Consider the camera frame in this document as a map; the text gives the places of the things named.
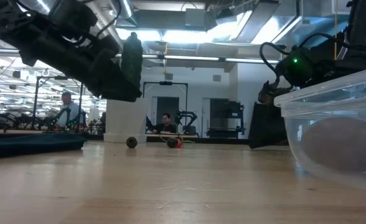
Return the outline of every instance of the plastic container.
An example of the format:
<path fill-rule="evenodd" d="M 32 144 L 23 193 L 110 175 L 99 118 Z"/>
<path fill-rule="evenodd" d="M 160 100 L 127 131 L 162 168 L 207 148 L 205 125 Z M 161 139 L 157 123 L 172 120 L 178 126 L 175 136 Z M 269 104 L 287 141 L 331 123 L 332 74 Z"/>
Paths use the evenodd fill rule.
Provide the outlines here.
<path fill-rule="evenodd" d="M 278 96 L 275 98 L 274 104 L 281 108 L 291 151 L 305 170 L 322 178 L 366 190 L 366 172 L 339 170 L 322 165 L 322 162 L 315 161 L 309 156 L 308 144 L 304 143 L 309 136 L 307 134 L 304 137 L 304 135 L 310 133 L 309 130 L 314 130 L 312 127 L 323 119 L 352 118 L 366 122 L 366 71 Z M 325 145 L 325 148 L 333 150 L 334 147 Z M 360 152 L 361 156 L 366 155 L 366 150 L 362 147 L 357 147 L 356 150 Z M 327 154 L 323 156 L 322 159 L 325 161 L 331 159 Z"/>

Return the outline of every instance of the blue mat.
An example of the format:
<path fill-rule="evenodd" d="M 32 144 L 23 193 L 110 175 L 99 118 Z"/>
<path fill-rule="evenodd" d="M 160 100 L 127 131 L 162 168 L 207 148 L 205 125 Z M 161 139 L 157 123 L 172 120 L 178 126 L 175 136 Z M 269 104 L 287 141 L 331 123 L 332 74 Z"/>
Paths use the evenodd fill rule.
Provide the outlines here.
<path fill-rule="evenodd" d="M 0 157 L 78 150 L 86 139 L 68 133 L 31 134 L 0 139 Z"/>

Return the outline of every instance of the shirt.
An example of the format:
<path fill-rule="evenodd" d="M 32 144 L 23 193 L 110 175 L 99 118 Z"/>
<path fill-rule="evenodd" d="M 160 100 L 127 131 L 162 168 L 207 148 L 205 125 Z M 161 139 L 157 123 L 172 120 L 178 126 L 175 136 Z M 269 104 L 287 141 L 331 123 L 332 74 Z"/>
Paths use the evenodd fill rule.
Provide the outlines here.
<path fill-rule="evenodd" d="M 74 102 L 71 102 L 69 105 L 64 105 L 62 107 L 62 109 L 67 108 L 67 107 L 69 107 L 71 109 L 71 112 L 70 112 L 70 120 L 76 118 L 76 116 L 79 113 L 79 105 L 77 105 Z M 62 128 L 65 127 L 65 123 L 66 123 L 66 111 L 64 111 L 64 113 L 61 114 L 60 118 L 57 121 L 57 124 L 60 127 L 62 127 Z M 81 115 L 81 121 L 80 121 L 80 123 L 83 123 L 83 115 Z"/>
<path fill-rule="evenodd" d="M 169 124 L 168 126 L 165 126 L 164 124 L 157 124 L 155 127 L 153 127 L 155 130 L 157 130 L 157 133 L 160 133 L 161 131 L 168 131 L 170 133 L 177 133 L 176 126 Z"/>

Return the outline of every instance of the person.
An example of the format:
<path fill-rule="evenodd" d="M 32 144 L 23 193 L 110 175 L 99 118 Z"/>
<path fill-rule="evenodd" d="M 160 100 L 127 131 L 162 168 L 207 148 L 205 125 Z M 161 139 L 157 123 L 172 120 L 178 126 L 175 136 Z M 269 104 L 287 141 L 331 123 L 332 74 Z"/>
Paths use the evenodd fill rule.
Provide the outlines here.
<path fill-rule="evenodd" d="M 170 123 L 170 114 L 162 115 L 162 124 L 157 124 L 153 127 L 153 133 L 160 134 L 161 132 L 177 133 L 176 126 Z"/>
<path fill-rule="evenodd" d="M 70 92 L 64 92 L 61 95 L 61 99 L 63 101 L 63 106 L 62 109 L 69 107 L 71 109 L 70 111 L 70 120 L 74 119 L 78 113 L 79 113 L 79 105 L 77 105 L 76 103 L 72 102 L 71 99 L 71 93 Z M 61 114 L 60 118 L 57 121 L 57 124 L 59 127 L 61 128 L 65 128 L 65 124 L 66 124 L 66 111 L 64 113 Z"/>

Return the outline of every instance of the clear plastic bin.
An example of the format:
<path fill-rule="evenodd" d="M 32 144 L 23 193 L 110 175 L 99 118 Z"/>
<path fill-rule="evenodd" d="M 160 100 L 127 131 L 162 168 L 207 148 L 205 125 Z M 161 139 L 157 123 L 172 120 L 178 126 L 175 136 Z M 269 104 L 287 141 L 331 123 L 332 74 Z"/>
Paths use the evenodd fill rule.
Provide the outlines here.
<path fill-rule="evenodd" d="M 345 162 L 346 156 L 357 153 L 357 158 L 350 157 L 350 160 L 354 161 L 345 163 L 346 166 L 351 166 L 358 164 L 356 159 L 366 157 L 366 130 L 363 130 L 362 125 L 364 124 L 366 129 L 366 71 L 278 96 L 274 104 L 281 108 L 291 151 L 304 169 L 320 177 L 366 190 L 366 170 L 356 170 L 354 165 L 350 167 L 353 169 L 351 170 L 346 169 L 347 167 L 336 169 L 324 164 L 326 161 L 336 161 L 339 164 Z M 334 126 L 338 119 L 349 122 L 337 122 L 342 125 Z M 319 131 L 324 130 L 320 126 L 326 123 L 329 129 L 333 126 L 340 131 L 325 131 L 323 134 Z M 353 127 L 352 124 L 357 123 L 361 125 Z M 324 140 L 345 136 L 345 129 L 364 138 L 347 138 L 347 142 L 339 146 L 332 146 L 331 142 L 336 143 L 334 141 Z M 341 148 L 347 148 L 346 152 L 341 152 Z"/>

